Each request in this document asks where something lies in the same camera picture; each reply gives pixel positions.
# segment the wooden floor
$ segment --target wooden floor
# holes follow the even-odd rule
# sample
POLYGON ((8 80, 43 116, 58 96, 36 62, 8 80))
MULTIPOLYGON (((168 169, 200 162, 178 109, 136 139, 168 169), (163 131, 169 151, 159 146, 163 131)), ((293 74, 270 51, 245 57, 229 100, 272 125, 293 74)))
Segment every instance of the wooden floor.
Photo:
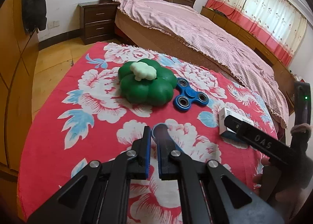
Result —
MULTIPOLYGON (((120 44, 116 39, 106 42, 120 44)), ((39 51, 32 86, 32 119, 71 66, 92 45, 84 45, 80 38, 75 38, 39 51)))

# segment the white plush piece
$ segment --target white plush piece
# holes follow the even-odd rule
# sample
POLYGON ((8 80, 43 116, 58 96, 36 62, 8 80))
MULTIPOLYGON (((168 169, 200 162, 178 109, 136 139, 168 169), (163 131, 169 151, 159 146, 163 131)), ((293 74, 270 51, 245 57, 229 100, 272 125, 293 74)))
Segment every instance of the white plush piece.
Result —
POLYGON ((134 73, 137 81, 141 81, 141 79, 153 80, 157 77, 156 69, 141 61, 134 62, 130 66, 130 70, 134 73))

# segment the nightstand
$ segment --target nightstand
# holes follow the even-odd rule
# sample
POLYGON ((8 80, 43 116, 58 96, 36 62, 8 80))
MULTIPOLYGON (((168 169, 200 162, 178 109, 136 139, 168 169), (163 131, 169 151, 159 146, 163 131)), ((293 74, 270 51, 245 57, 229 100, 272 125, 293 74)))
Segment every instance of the nightstand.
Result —
POLYGON ((80 3, 81 39, 85 45, 114 38, 114 20, 119 2, 80 3))

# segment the pink bedspread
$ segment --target pink bedspread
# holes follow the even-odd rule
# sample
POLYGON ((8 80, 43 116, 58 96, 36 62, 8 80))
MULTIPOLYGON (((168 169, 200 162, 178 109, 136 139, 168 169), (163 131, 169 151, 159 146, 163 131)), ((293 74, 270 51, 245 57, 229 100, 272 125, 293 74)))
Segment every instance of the pink bedspread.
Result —
POLYGON ((194 9, 162 0, 119 0, 119 9, 142 26, 160 30, 226 66, 246 87, 257 92, 282 128, 288 106, 274 72, 255 52, 194 9))

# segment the wooden cabinet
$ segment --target wooden cabinet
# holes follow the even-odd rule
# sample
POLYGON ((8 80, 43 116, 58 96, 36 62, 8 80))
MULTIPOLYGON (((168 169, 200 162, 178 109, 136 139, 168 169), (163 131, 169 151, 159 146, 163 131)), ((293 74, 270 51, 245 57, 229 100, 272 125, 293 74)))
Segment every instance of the wooden cabinet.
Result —
POLYGON ((279 90, 286 98, 289 115, 291 115, 294 112, 294 107, 290 98, 294 95, 295 79, 281 61, 279 61, 277 57, 252 34, 229 20, 227 17, 223 17, 215 13, 214 10, 205 7, 202 7, 201 15, 209 18, 213 23, 239 39, 246 46, 250 47, 262 60, 272 67, 275 80, 278 83, 279 90))
POLYGON ((3 172, 16 177, 32 123, 38 37, 36 32, 24 32, 22 0, 5 0, 0 7, 0 26, 0 177, 3 172))
POLYGON ((232 21, 228 20, 224 27, 224 30, 229 34, 236 36, 240 30, 240 27, 233 23, 232 21))
POLYGON ((274 64, 276 64, 276 62, 278 61, 278 59, 276 58, 276 56, 270 51, 268 50, 262 43, 260 43, 259 41, 256 44, 255 47, 257 50, 259 50, 263 55, 264 55, 264 60, 268 59, 270 63, 268 63, 271 67, 273 67, 274 64))
POLYGON ((209 18, 211 21, 213 20, 213 17, 215 16, 215 12, 213 9, 206 9, 205 7, 202 8, 201 15, 209 18))
POLYGON ((255 37, 253 37, 250 33, 248 33, 244 29, 240 29, 237 36, 237 39, 239 39, 242 43, 250 47, 252 50, 255 49, 256 43, 258 42, 255 37))
POLYGON ((32 78, 20 60, 7 107, 7 158, 10 169, 18 172, 28 130, 32 124, 32 78))
POLYGON ((227 23, 228 19, 221 16, 221 15, 218 15, 218 14, 215 14, 212 22, 215 23, 216 25, 218 25, 219 27, 223 28, 225 27, 226 23, 227 23))
POLYGON ((10 87, 20 50, 14 33, 13 1, 5 0, 0 9, 0 73, 10 87))
POLYGON ((27 46, 24 49, 24 52, 22 54, 22 59, 25 64, 26 70, 28 72, 28 75, 30 77, 33 77, 36 67, 36 61, 38 57, 38 36, 35 32, 29 42, 27 43, 27 46))
POLYGON ((87 2, 80 7, 81 39, 85 45, 114 38, 114 20, 119 2, 87 2))
POLYGON ((0 162, 4 165, 7 165, 7 156, 5 153, 4 142, 4 117, 5 107, 7 106, 7 94, 8 89, 2 79, 0 79, 0 162))

